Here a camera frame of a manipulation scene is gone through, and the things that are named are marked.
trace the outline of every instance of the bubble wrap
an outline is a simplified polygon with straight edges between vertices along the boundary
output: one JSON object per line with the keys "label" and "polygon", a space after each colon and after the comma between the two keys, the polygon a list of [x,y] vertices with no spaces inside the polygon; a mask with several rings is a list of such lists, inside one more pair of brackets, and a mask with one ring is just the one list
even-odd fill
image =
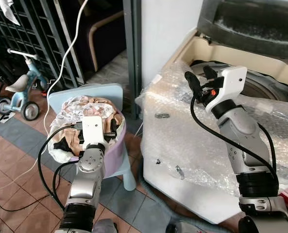
{"label": "bubble wrap", "polygon": [[[193,120],[192,92],[184,78],[190,67],[175,62],[157,75],[136,99],[143,113],[142,154],[145,159],[168,168],[171,176],[222,189],[239,196],[238,183],[227,157],[226,143]],[[205,78],[198,76],[201,84]],[[288,103],[239,95],[235,100],[270,133],[275,145],[280,190],[288,186]],[[217,120],[202,104],[194,107],[205,125],[219,132]],[[261,133],[261,138],[269,143]]]}

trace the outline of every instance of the gray floor tile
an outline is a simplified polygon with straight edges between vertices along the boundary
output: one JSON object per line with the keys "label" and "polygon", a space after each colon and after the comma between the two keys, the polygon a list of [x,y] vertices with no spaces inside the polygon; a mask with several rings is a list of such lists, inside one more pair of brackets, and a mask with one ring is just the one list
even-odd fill
{"label": "gray floor tile", "polygon": [[9,119],[7,122],[5,123],[1,123],[0,122],[0,134],[2,131],[4,131],[9,125],[11,125],[14,122],[13,118]]}
{"label": "gray floor tile", "polygon": [[62,177],[69,182],[73,182],[76,175],[76,165],[72,164],[68,165],[68,167],[68,171],[65,173],[65,175],[62,175]]}
{"label": "gray floor tile", "polygon": [[28,125],[20,122],[15,118],[11,118],[4,124],[0,123],[0,136],[13,143],[30,129],[31,127]]}
{"label": "gray floor tile", "polygon": [[120,185],[109,201],[107,208],[124,221],[132,224],[144,199],[145,195],[141,192],[137,190],[127,191],[123,185]]}
{"label": "gray floor tile", "polygon": [[[143,121],[141,119],[132,119],[128,113],[123,113],[123,115],[125,117],[127,131],[135,134]],[[141,134],[143,132],[142,130],[141,128],[137,134]]]}
{"label": "gray floor tile", "polygon": [[29,128],[27,132],[24,132],[18,139],[16,139],[13,144],[20,148],[22,151],[28,153],[32,148],[35,147],[40,141],[43,141],[46,137],[34,130]]}
{"label": "gray floor tile", "polygon": [[[45,136],[43,136],[43,138],[40,140],[40,142],[35,145],[29,152],[28,154],[33,157],[33,158],[38,158],[38,154],[39,154],[39,151],[42,147],[42,145],[45,143],[46,141],[46,138]],[[49,159],[51,158],[51,156],[49,155],[48,153],[48,149],[46,149],[46,151],[43,153],[43,155],[41,156],[41,163],[42,164],[45,164]]]}
{"label": "gray floor tile", "polygon": [[[62,165],[58,162],[56,162],[53,157],[50,156],[50,158],[45,162],[44,166],[46,166],[47,168],[51,169],[52,171],[56,171],[57,168]],[[66,175],[66,173],[68,172],[68,170],[70,169],[71,165],[66,165],[62,168],[61,171],[61,176]]]}
{"label": "gray floor tile", "polygon": [[121,184],[121,180],[117,177],[110,177],[103,179],[100,195],[100,204],[107,207],[113,194],[116,192],[118,186]]}
{"label": "gray floor tile", "polygon": [[132,225],[142,233],[164,233],[169,220],[157,202],[146,197]]}

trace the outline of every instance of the white wall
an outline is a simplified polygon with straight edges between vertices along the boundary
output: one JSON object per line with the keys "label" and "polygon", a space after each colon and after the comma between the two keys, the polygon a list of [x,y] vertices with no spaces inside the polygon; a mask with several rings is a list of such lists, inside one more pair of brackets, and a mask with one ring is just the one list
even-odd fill
{"label": "white wall", "polygon": [[142,86],[197,26],[203,0],[142,0]]}

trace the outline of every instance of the white cable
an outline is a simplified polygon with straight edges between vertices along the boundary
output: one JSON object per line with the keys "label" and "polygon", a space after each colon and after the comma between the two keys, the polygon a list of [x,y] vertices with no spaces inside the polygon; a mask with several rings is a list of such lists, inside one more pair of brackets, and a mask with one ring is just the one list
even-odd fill
{"label": "white cable", "polygon": [[135,135],[133,136],[133,138],[135,138],[136,137],[136,135],[138,134],[138,132],[140,131],[140,129],[142,128],[142,126],[143,126],[143,123],[144,122],[142,122],[142,124],[140,125],[140,127],[138,128],[138,130],[137,130],[137,132],[135,133]]}
{"label": "white cable", "polygon": [[[82,3],[81,7],[80,7],[80,10],[79,10],[79,13],[78,13],[78,16],[77,16],[76,34],[75,34],[75,37],[74,37],[72,43],[70,44],[69,48],[67,49],[67,51],[65,52],[65,54],[64,54],[64,56],[63,56],[60,75],[59,75],[59,77],[57,78],[57,80],[52,84],[52,86],[51,86],[51,87],[48,89],[48,91],[47,91],[47,112],[46,112],[46,114],[45,114],[45,117],[43,118],[43,126],[44,126],[44,128],[45,128],[45,131],[46,131],[46,133],[47,133],[47,136],[49,136],[49,132],[48,132],[47,127],[46,127],[46,118],[47,118],[47,115],[48,115],[49,110],[50,110],[49,94],[50,94],[52,88],[60,81],[60,79],[61,79],[61,77],[62,77],[65,59],[66,59],[69,51],[71,50],[71,48],[73,47],[73,45],[75,44],[75,42],[76,42],[76,40],[77,40],[78,31],[79,31],[80,17],[81,17],[82,11],[83,11],[83,9],[84,9],[87,1],[89,1],[89,0],[85,0],[85,1]],[[41,154],[43,154],[43,153],[46,151],[46,148],[47,148],[47,146],[44,148],[44,150],[42,151]],[[34,165],[33,165],[30,169],[28,169],[28,170],[25,171],[24,173],[20,174],[20,175],[19,175],[18,177],[16,177],[12,182],[8,183],[8,184],[5,185],[4,187],[0,187],[0,190],[3,189],[3,188],[5,188],[5,187],[8,187],[8,186],[11,185],[11,184],[13,184],[18,178],[20,178],[21,176],[23,176],[23,175],[25,175],[26,173],[30,172],[30,171],[35,167],[37,161],[38,161],[38,158],[36,159]]]}
{"label": "white cable", "polygon": [[25,171],[24,173],[20,174],[20,175],[19,175],[18,177],[16,177],[12,182],[8,183],[7,185],[5,185],[5,186],[3,186],[3,187],[0,187],[0,190],[3,189],[3,188],[5,188],[5,187],[8,187],[8,186],[11,185],[11,184],[13,184],[14,181],[16,181],[18,178],[20,178],[21,176],[23,176],[23,175],[25,175],[26,173],[30,172],[30,171],[34,168],[34,166],[36,165],[37,161],[38,161],[38,159],[36,159],[34,165],[33,165],[30,169],[28,169],[28,170]]}
{"label": "white cable", "polygon": [[47,108],[48,108],[48,109],[47,109],[47,112],[46,112],[46,114],[45,114],[45,117],[43,118],[43,126],[45,127],[45,130],[46,130],[46,133],[47,133],[47,134],[49,134],[49,133],[48,133],[48,130],[47,130],[47,127],[46,127],[46,118],[47,118],[47,115],[48,115],[49,110],[50,110],[49,94],[50,94],[52,88],[60,81],[60,79],[61,79],[61,77],[62,77],[65,59],[66,59],[69,51],[71,50],[71,48],[73,47],[73,45],[75,44],[75,42],[76,42],[76,40],[77,40],[81,13],[82,13],[82,11],[83,11],[83,9],[84,9],[87,1],[89,1],[89,0],[85,0],[85,1],[82,3],[81,7],[80,7],[80,10],[79,10],[79,13],[78,13],[78,16],[77,16],[77,22],[76,22],[76,34],[75,34],[75,37],[74,37],[72,43],[70,44],[68,50],[65,52],[65,54],[64,54],[64,56],[63,56],[60,75],[58,76],[57,80],[52,84],[52,86],[51,86],[51,87],[48,89],[48,91],[47,91],[47,103],[48,103],[48,104],[47,104]]}

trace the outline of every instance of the electrical cord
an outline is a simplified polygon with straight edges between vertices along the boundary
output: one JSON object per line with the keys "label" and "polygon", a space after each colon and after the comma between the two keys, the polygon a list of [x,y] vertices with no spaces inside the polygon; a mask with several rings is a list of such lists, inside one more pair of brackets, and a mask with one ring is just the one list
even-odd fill
{"label": "electrical cord", "polygon": [[36,159],[35,163],[32,165],[32,167],[31,167],[30,169],[28,169],[28,170],[25,171],[24,173],[20,174],[18,177],[16,177],[16,178],[15,178],[14,180],[12,180],[10,183],[6,184],[6,185],[3,186],[3,187],[0,187],[0,190],[3,189],[3,188],[5,188],[5,187],[8,187],[8,186],[11,185],[11,184],[13,184],[18,178],[20,178],[21,176],[23,176],[23,175],[25,175],[26,173],[30,172],[30,171],[34,168],[34,166],[36,165],[37,160],[38,160],[38,159]]}
{"label": "electrical cord", "polygon": [[63,204],[61,203],[61,201],[59,200],[59,198],[58,198],[58,196],[57,196],[57,193],[56,193],[56,189],[57,189],[57,188],[55,187],[55,182],[56,182],[57,173],[58,173],[58,172],[61,172],[61,169],[62,169],[64,166],[69,165],[69,164],[75,164],[75,163],[77,163],[78,161],[79,161],[79,160],[77,160],[77,161],[71,161],[71,162],[68,162],[68,163],[64,163],[64,164],[60,165],[60,166],[55,170],[55,172],[54,172],[53,181],[52,181],[53,194],[54,194],[57,202],[58,202],[59,204],[61,204],[61,205],[63,205]]}
{"label": "electrical cord", "polygon": [[[80,17],[81,17],[82,11],[83,11],[85,5],[87,4],[87,2],[88,2],[88,0],[85,0],[85,1],[83,2],[82,6],[81,6],[81,8],[80,8],[80,10],[79,10],[79,12],[78,12],[77,22],[76,22],[76,33],[75,33],[75,37],[74,37],[71,45],[69,46],[69,48],[67,49],[67,51],[65,52],[65,54],[64,54],[64,56],[63,56],[62,64],[61,64],[61,71],[60,71],[59,77],[57,78],[57,80],[51,85],[51,87],[50,87],[50,88],[48,89],[48,91],[47,91],[47,112],[46,112],[46,114],[45,114],[45,116],[44,116],[44,119],[43,119],[43,125],[44,125],[45,131],[46,131],[46,133],[47,133],[47,136],[49,135],[49,132],[48,132],[47,127],[46,127],[46,118],[47,118],[47,115],[48,115],[49,110],[50,110],[49,94],[50,94],[52,88],[60,81],[60,79],[61,79],[61,77],[62,77],[65,59],[66,59],[67,55],[69,54],[71,48],[73,47],[74,43],[75,43],[76,40],[77,40],[78,31],[79,31]],[[27,171],[25,171],[24,173],[22,173],[21,175],[19,175],[18,177],[16,177],[13,181],[11,181],[10,183],[8,183],[7,185],[5,185],[5,186],[3,186],[3,187],[0,187],[0,190],[3,189],[3,188],[5,188],[5,187],[8,187],[8,186],[11,185],[11,184],[13,184],[18,178],[20,178],[21,176],[23,176],[23,175],[25,175],[26,173],[30,172],[30,171],[34,168],[34,166],[36,165],[37,160],[38,160],[38,159],[36,159],[35,163],[33,164],[33,166],[32,166],[30,169],[28,169]]]}
{"label": "electrical cord", "polygon": [[269,171],[271,172],[273,178],[275,179],[277,185],[279,184],[279,179],[278,179],[278,176],[276,175],[276,172],[275,170],[271,167],[271,165],[266,161],[264,160],[263,158],[261,158],[260,156],[258,156],[257,154],[255,154],[254,152],[250,151],[249,149],[239,145],[238,143],[230,140],[229,138],[221,135],[220,133],[212,130],[211,128],[207,127],[206,125],[204,125],[196,116],[195,112],[194,112],[194,103],[195,103],[195,100],[196,100],[196,96],[193,95],[192,99],[191,99],[191,103],[190,103],[190,111],[191,111],[191,115],[192,115],[192,118],[195,120],[195,122],[201,126],[203,129],[205,129],[206,131],[208,131],[209,133],[213,134],[214,136],[220,138],[221,140],[225,141],[226,143],[240,149],[241,151],[249,154],[250,156],[252,156],[253,158],[257,159],[258,161],[260,161],[263,165],[265,165]]}
{"label": "electrical cord", "polygon": [[39,176],[40,176],[40,179],[42,181],[42,184],[43,186],[45,187],[45,189],[47,190],[47,192],[51,195],[51,197],[55,200],[55,202],[60,206],[60,208],[64,211],[64,206],[61,204],[61,202],[59,202],[57,200],[57,198],[55,198],[54,194],[52,193],[52,191],[49,189],[46,181],[45,181],[45,178],[42,174],[42,169],[41,169],[41,155],[42,155],[42,151],[43,149],[47,146],[48,142],[58,133],[60,132],[61,130],[64,130],[64,129],[69,129],[69,128],[75,128],[75,125],[67,125],[67,126],[64,126],[64,127],[61,127],[59,128],[58,130],[54,131],[49,137],[48,139],[46,140],[46,142],[42,145],[40,151],[39,151],[39,154],[38,154],[38,171],[39,171]]}
{"label": "electrical cord", "polygon": [[[59,172],[59,179],[58,179],[57,188],[60,186],[60,181],[61,181],[60,176],[61,176],[61,171]],[[44,198],[46,198],[46,197],[48,197],[48,196],[49,196],[49,194],[48,194],[48,195],[45,195],[45,196],[43,196],[43,197],[41,197],[41,198],[39,198],[39,199],[37,199],[37,200],[35,200],[34,202],[32,202],[32,203],[30,203],[30,204],[28,204],[28,205],[26,205],[26,206],[24,206],[24,207],[21,207],[21,208],[19,208],[19,209],[16,209],[16,210],[7,210],[7,209],[3,208],[1,205],[0,205],[0,208],[1,208],[2,210],[4,210],[4,211],[7,211],[7,212],[16,212],[16,211],[20,211],[20,210],[26,209],[27,207],[30,207],[31,205],[35,204],[36,202],[38,202],[38,201],[40,201],[40,200],[42,200],[42,199],[44,199]]]}
{"label": "electrical cord", "polygon": [[263,127],[261,124],[259,124],[260,129],[265,133],[268,141],[269,141],[269,145],[270,145],[270,150],[271,150],[271,157],[272,157],[272,168],[274,169],[274,171],[276,172],[276,158],[275,158],[275,150],[274,150],[274,144],[272,141],[272,138],[270,137],[270,134],[268,133],[268,131],[265,129],[265,127]]}
{"label": "electrical cord", "polygon": [[55,82],[50,86],[50,88],[48,89],[47,91],[47,112],[45,114],[45,117],[43,118],[43,126],[45,128],[45,131],[47,132],[47,135],[49,135],[48,133],[48,130],[47,130],[47,127],[46,127],[46,118],[47,118],[47,115],[49,113],[49,110],[50,110],[50,104],[49,104],[49,94],[52,90],[52,88],[60,81],[60,79],[62,78],[62,74],[63,74],[63,69],[64,69],[64,63],[65,63],[65,60],[66,60],[66,57],[67,55],[69,54],[71,48],[73,47],[73,45],[75,44],[76,40],[77,40],[77,37],[78,37],[78,31],[79,31],[79,23],[80,23],[80,17],[81,17],[81,14],[82,14],[82,11],[84,10],[84,7],[85,5],[87,4],[89,0],[85,0],[81,7],[80,7],[80,10],[78,12],[78,16],[77,16],[77,21],[76,21],[76,32],[75,32],[75,37],[72,41],[72,43],[70,44],[69,48],[66,50],[64,56],[63,56],[63,59],[62,59],[62,64],[61,64],[61,71],[60,71],[60,74],[57,78],[57,80],[55,80]]}
{"label": "electrical cord", "polygon": [[136,133],[134,134],[133,138],[135,138],[138,134],[138,132],[140,131],[140,129],[143,127],[144,122],[141,123],[141,125],[139,126],[138,130],[136,131]]}

